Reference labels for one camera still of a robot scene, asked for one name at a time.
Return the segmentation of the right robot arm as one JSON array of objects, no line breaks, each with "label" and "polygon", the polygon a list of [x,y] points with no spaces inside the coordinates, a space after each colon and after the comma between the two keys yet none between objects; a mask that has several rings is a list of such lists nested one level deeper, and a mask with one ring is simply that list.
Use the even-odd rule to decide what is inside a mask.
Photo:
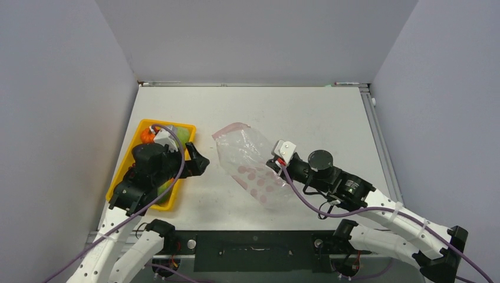
[{"label": "right robot arm", "polygon": [[455,281],[468,237],[464,228],[419,216],[368,181],[334,166],[333,156],[325,150],[312,152],[306,161],[296,152],[276,155],[266,166],[289,185],[311,187],[345,210],[333,236],[338,251],[382,254],[414,266],[432,282]]}]

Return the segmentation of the green toy cabbage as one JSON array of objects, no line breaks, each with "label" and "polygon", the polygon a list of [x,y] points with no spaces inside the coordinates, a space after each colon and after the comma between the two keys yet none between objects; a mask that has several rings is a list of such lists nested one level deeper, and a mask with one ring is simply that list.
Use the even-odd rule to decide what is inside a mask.
[{"label": "green toy cabbage", "polygon": [[190,130],[186,127],[175,127],[173,129],[175,135],[177,136],[177,138],[179,139],[179,141],[181,142],[181,145],[183,148],[185,148],[185,144],[187,142],[189,142],[189,139],[190,139],[190,136],[191,136],[191,133],[190,133]]}]

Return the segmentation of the green red toy mango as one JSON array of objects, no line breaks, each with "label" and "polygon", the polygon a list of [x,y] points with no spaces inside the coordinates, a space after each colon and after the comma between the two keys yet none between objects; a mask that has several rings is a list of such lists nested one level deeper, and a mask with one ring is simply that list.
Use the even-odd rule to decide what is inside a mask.
[{"label": "green red toy mango", "polygon": [[162,184],[157,188],[157,195],[160,196],[162,195],[163,197],[159,199],[156,204],[157,205],[163,205],[164,203],[167,203],[169,201],[170,195],[171,195],[171,189],[169,190],[169,187],[171,183],[173,182],[173,178]]}]

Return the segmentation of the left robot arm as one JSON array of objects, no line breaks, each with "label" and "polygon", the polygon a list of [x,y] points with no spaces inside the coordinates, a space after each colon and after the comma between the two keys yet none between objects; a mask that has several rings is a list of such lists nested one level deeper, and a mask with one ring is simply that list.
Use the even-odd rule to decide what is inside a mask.
[{"label": "left robot arm", "polygon": [[158,188],[202,175],[210,161],[191,142],[173,152],[168,145],[143,143],[131,154],[133,165],[114,188],[98,235],[69,282],[131,282],[153,255],[175,248],[175,227],[156,219],[131,248],[122,251],[148,208],[160,200]]}]

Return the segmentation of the clear zip top bag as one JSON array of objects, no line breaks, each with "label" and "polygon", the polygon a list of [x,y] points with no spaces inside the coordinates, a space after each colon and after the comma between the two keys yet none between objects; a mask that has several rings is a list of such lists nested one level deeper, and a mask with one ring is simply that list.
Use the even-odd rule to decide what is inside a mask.
[{"label": "clear zip top bag", "polygon": [[219,164],[261,206],[278,210],[294,195],[289,184],[266,165],[271,142],[251,126],[236,122],[212,135]]}]

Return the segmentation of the aluminium frame rail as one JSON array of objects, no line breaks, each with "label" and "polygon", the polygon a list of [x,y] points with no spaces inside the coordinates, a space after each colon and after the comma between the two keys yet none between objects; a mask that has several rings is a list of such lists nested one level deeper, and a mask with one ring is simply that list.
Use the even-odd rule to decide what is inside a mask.
[{"label": "aluminium frame rail", "polygon": [[183,200],[201,199],[204,193],[224,200],[249,199],[220,167],[212,138],[234,122],[250,125],[272,143],[295,143],[302,158],[317,149],[328,150],[336,166],[401,198],[373,100],[357,87],[148,83],[137,93],[129,137],[144,119],[196,127],[195,145],[210,165],[202,177],[186,181]]}]

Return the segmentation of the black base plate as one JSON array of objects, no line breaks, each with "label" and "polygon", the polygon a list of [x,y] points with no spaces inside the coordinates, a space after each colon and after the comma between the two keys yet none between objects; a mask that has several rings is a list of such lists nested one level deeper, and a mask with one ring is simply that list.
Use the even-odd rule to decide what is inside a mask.
[{"label": "black base plate", "polygon": [[193,259],[195,272],[330,273],[358,251],[334,231],[176,231],[159,258]]}]

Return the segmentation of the orange toy pumpkin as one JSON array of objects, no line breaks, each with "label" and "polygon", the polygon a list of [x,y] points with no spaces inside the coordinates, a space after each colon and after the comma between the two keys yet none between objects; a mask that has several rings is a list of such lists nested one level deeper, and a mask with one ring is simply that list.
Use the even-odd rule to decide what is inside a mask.
[{"label": "orange toy pumpkin", "polygon": [[144,144],[154,143],[155,137],[156,137],[156,132],[153,127],[147,127],[140,134],[140,140]]}]

